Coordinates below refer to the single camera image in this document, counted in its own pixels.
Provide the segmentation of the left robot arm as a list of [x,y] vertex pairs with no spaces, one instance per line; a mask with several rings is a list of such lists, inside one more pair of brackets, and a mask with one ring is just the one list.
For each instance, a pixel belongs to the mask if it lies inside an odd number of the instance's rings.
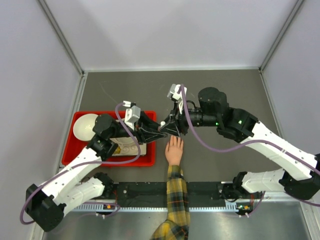
[[129,160],[109,161],[118,148],[113,139],[131,138],[139,148],[140,144],[149,144],[167,136],[163,131],[165,121],[157,123],[143,111],[137,116],[131,115],[133,111],[132,108],[127,109],[123,117],[118,112],[113,115],[108,112],[93,114],[93,137],[88,145],[54,177],[40,186],[33,184],[27,189],[20,222],[26,223],[23,216],[27,213],[45,232],[50,232],[70,211],[86,201],[96,197],[109,198],[114,187],[101,177],[90,179],[87,185],[78,183],[101,165],[129,165],[140,158],[138,152]]

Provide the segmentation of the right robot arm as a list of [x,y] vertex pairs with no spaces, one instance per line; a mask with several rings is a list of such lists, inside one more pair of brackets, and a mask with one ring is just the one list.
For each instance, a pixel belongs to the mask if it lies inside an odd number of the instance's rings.
[[240,172],[230,187],[234,197],[245,198],[256,192],[285,192],[306,201],[320,190],[319,156],[293,146],[246,110],[230,107],[226,94],[217,88],[202,89],[198,93],[199,106],[192,109],[188,108],[186,92],[186,87],[180,84],[171,86],[167,96],[174,102],[174,108],[160,123],[160,132],[178,137],[196,127],[215,127],[219,135],[238,145],[219,150],[201,140],[207,149],[227,153],[249,147],[280,166],[274,171]]

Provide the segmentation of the mannequin hand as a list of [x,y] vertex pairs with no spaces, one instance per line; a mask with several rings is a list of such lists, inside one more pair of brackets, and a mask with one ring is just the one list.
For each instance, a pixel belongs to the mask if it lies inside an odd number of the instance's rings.
[[184,141],[180,137],[171,135],[164,152],[169,166],[180,165],[183,156],[183,148]]

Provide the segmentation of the yellow plaid sleeve forearm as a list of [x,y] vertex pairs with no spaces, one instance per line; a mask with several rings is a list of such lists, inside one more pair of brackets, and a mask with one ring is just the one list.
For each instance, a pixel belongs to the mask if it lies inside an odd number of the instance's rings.
[[166,182],[167,217],[150,237],[152,240],[187,240],[190,209],[187,183],[178,165],[170,165]]

